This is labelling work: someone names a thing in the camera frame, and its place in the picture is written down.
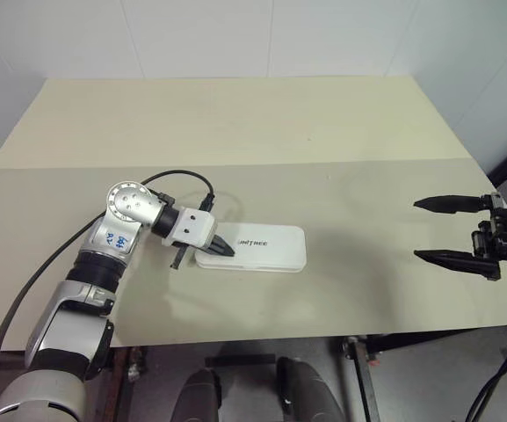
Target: white wall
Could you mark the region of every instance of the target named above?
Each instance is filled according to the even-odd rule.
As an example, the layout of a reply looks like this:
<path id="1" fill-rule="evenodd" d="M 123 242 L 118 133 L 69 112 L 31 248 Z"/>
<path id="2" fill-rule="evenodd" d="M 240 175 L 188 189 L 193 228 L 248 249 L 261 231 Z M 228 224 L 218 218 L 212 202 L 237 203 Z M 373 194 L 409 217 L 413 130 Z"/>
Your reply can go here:
<path id="1" fill-rule="evenodd" d="M 399 74 L 507 155 L 507 0 L 0 0 L 0 145 L 43 77 Z"/>

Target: black wire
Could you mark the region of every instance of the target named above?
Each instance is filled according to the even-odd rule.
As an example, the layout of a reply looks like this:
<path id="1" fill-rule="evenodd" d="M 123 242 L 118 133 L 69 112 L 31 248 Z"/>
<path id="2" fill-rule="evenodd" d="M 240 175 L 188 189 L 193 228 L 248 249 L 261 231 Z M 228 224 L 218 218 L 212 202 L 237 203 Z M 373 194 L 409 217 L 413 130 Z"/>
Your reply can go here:
<path id="1" fill-rule="evenodd" d="M 482 387 L 474 402 L 470 406 L 470 410 L 466 416 L 466 422 L 478 422 L 483 412 L 485 411 L 491 396 L 493 396 L 496 390 L 497 384 L 507 374 L 507 357 L 503 361 L 501 367 L 497 370 L 496 374 L 493 375 Z"/>
<path id="2" fill-rule="evenodd" d="M 188 170 L 162 171 L 161 173 L 157 173 L 154 176 L 151 176 L 150 178 L 146 178 L 145 180 L 143 180 L 141 182 L 141 184 L 147 185 L 148 183 L 150 183 L 154 180 L 157 180 L 157 179 L 162 178 L 164 176 L 169 176 L 171 174 L 185 174 L 187 176 L 193 176 L 195 178 L 202 180 L 206 184 L 206 186 L 208 187 L 208 195 L 203 200 L 203 203 L 205 201 L 207 201 L 210 205 L 212 205 L 213 199 L 214 199 L 214 188 L 213 188 L 212 184 L 208 181 L 207 178 L 205 178 L 201 174 L 198 174 L 194 171 L 188 171 Z M 7 330 L 9 329 L 9 326 L 11 325 L 11 321 L 13 320 L 13 317 L 17 313 L 17 309 L 18 309 L 19 305 L 21 304 L 23 299 L 25 299 L 26 294 L 29 292 L 29 290 L 33 286 L 34 282 L 42 275 L 42 273 L 44 273 L 44 271 L 50 266 L 50 264 L 52 264 L 54 262 L 54 260 L 56 258 L 58 258 L 58 256 L 60 256 L 60 254 L 62 252 L 64 252 L 72 243 L 74 243 L 85 231 L 87 231 L 93 225 L 93 223 L 96 220 L 101 218 L 103 215 L 105 215 L 105 212 L 99 214 L 98 216 L 93 218 L 90 222 L 85 224 L 79 231 L 77 231 L 75 233 L 75 235 L 73 235 L 62 246 L 60 246 L 58 249 L 56 249 L 55 252 L 52 255 L 50 255 L 50 257 L 46 261 L 44 261 L 44 264 L 42 264 L 39 267 L 39 269 L 36 270 L 36 272 L 26 282 L 26 284 L 23 286 L 23 288 L 21 288 L 20 292 L 18 292 L 17 297 L 15 297 L 15 300 L 13 301 L 11 306 L 9 307 L 9 310 L 7 311 L 7 314 L 5 315 L 5 318 L 1 322 L 1 325 L 0 325 L 0 352 L 1 352 L 1 347 L 3 345 L 3 342 L 4 342 L 5 334 L 7 333 Z"/>

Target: white box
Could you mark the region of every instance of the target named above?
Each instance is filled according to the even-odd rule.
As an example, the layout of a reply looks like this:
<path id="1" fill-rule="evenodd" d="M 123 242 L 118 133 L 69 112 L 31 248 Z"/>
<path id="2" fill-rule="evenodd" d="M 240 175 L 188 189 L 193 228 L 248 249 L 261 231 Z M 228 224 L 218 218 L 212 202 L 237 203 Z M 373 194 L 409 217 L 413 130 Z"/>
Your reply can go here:
<path id="1" fill-rule="evenodd" d="M 203 268 L 298 273 L 306 265 L 306 238 L 300 227 L 221 222 L 216 234 L 234 248 L 235 256 L 196 251 Z"/>

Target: cable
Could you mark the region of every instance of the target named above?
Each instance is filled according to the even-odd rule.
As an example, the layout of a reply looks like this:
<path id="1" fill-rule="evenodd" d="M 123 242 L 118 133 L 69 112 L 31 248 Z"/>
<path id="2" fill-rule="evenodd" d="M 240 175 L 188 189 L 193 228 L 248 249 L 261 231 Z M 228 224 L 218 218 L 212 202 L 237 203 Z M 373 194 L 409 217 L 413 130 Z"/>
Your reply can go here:
<path id="1" fill-rule="evenodd" d="M 494 391 L 496 390 L 497 384 L 503 378 L 504 375 L 507 374 L 507 357 L 503 361 L 503 364 L 497 370 L 496 374 L 493 375 L 482 387 L 474 402 L 470 406 L 470 410 L 466 416 L 466 422 L 478 422 L 480 417 L 485 411 L 488 402 L 493 396 Z"/>
<path id="2" fill-rule="evenodd" d="M 202 180 L 206 186 L 208 187 L 208 195 L 203 199 L 202 203 L 200 204 L 202 207 L 207 204 L 209 205 L 210 209 L 212 208 L 212 205 L 214 204 L 214 188 L 212 184 L 208 181 L 207 178 L 202 176 L 201 174 L 198 174 L 194 171 L 188 171 L 188 170 L 168 170 L 168 171 L 162 171 L 161 173 L 157 173 L 149 178 L 146 178 L 141 182 L 142 185 L 147 185 L 148 183 L 157 180 L 159 178 L 169 176 L 171 174 L 185 174 L 187 176 L 193 176 L 195 178 L 198 178 Z M 9 307 L 9 310 L 7 311 L 7 314 L 5 315 L 4 320 L 1 322 L 0 325 L 0 352 L 1 347 L 4 342 L 5 334 L 7 333 L 7 330 L 9 329 L 9 326 L 11 325 L 11 321 L 13 320 L 13 317 L 17 313 L 17 309 L 20 306 L 23 299 L 25 299 L 26 294 L 29 292 L 31 287 L 33 286 L 34 282 L 46 271 L 46 269 L 54 262 L 58 256 L 62 252 L 64 252 L 72 243 L 74 243 L 85 231 L 87 231 L 96 220 L 101 218 L 103 215 L 105 215 L 105 212 L 97 215 L 95 218 L 93 218 L 90 222 L 85 224 L 79 231 L 75 233 L 70 239 L 68 239 L 62 246 L 60 246 L 58 249 L 55 250 L 55 252 L 48 257 L 46 261 L 44 261 L 44 264 L 42 264 L 38 270 L 32 275 L 32 277 L 26 282 L 26 284 L 21 288 L 21 290 L 18 292 L 17 297 L 15 297 L 15 300 Z"/>

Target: floor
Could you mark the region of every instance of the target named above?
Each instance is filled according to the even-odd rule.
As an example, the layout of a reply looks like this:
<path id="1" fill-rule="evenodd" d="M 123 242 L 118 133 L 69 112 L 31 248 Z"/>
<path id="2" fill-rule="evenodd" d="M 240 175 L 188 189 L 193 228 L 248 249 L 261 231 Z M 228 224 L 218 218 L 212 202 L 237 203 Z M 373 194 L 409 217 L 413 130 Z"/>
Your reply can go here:
<path id="1" fill-rule="evenodd" d="M 380 417 L 387 422 L 460 422 L 475 395 L 503 361 L 507 329 L 471 331 L 383 353 L 371 368 Z M 364 412 L 352 362 L 337 353 L 335 338 L 279 339 L 181 346 L 148 351 L 149 371 L 134 385 L 128 420 L 166 421 L 186 378 L 217 355 L 274 354 L 300 358 L 316 368 L 347 419 Z M 223 422 L 284 420 L 274 394 L 275 366 L 218 367 Z M 483 422 L 507 422 L 507 376 L 499 383 Z"/>

